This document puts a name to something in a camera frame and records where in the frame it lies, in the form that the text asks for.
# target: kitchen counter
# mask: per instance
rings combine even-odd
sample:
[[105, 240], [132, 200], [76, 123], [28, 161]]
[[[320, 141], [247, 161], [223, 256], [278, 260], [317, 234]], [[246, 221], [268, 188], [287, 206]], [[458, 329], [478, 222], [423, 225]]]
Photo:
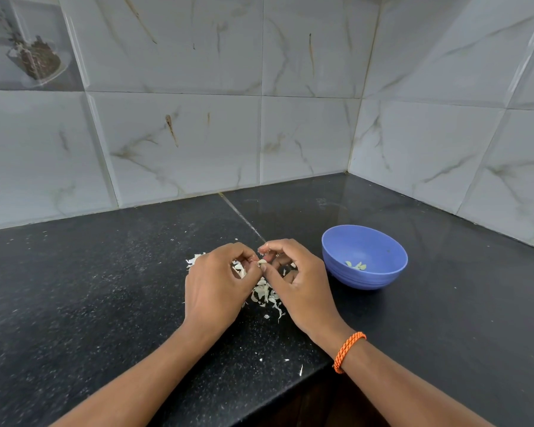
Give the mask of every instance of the kitchen counter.
[[[0, 425], [51, 423], [156, 349], [195, 253], [292, 237], [320, 256], [326, 229], [360, 224], [409, 264], [380, 291], [331, 279], [345, 320], [492, 423], [534, 426], [534, 248], [352, 175], [225, 196], [248, 222], [209, 195], [0, 230]], [[276, 313], [249, 302], [152, 423], [233, 425], [330, 368]]]

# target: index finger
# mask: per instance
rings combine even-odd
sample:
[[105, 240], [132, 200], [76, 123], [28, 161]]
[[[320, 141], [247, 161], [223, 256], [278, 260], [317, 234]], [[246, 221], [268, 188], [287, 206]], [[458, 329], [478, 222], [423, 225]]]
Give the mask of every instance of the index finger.
[[259, 260], [255, 252], [250, 247], [247, 247], [243, 243], [225, 244], [223, 246], [218, 247], [216, 250], [218, 253], [220, 253], [222, 256], [225, 256], [226, 259], [229, 259], [230, 261], [237, 259], [240, 262], [242, 261], [248, 261], [248, 262], [256, 261], [257, 262]]
[[261, 254], [266, 254], [269, 251], [285, 253], [297, 266], [299, 266], [301, 262], [312, 255], [312, 253], [305, 246], [303, 246], [303, 244], [300, 244], [296, 240], [288, 239], [267, 241], [267, 243], [259, 247], [257, 251]]

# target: orange bracelet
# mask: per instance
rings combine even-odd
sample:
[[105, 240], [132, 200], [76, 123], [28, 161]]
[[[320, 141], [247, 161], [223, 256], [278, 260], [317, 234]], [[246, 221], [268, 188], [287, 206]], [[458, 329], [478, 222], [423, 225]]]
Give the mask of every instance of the orange bracelet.
[[346, 356], [352, 345], [354, 345], [360, 338], [366, 340], [366, 334], [360, 331], [355, 332], [350, 337], [348, 337], [348, 340], [346, 340], [346, 342], [342, 345], [341, 349], [338, 351], [338, 355], [334, 359], [334, 371], [336, 373], [344, 373], [344, 370], [340, 368], [342, 361], [344, 360], [344, 357]]

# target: backsplash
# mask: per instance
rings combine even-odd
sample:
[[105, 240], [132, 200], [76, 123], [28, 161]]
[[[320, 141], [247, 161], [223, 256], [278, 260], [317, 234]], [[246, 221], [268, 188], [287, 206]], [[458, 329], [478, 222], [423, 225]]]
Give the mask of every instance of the backsplash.
[[349, 171], [534, 245], [534, 0], [383, 0]]
[[0, 0], [0, 228], [347, 170], [381, 0]]

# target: bowl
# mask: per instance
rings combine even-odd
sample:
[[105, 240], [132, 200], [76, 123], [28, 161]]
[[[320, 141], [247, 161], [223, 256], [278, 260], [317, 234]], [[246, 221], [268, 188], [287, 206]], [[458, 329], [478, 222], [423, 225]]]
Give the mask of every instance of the bowl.
[[[379, 289], [389, 285], [408, 263], [405, 249], [392, 237], [357, 225], [328, 229], [322, 235], [322, 256], [328, 271], [336, 279], [357, 289]], [[360, 262], [366, 265], [365, 270], [355, 268]]]

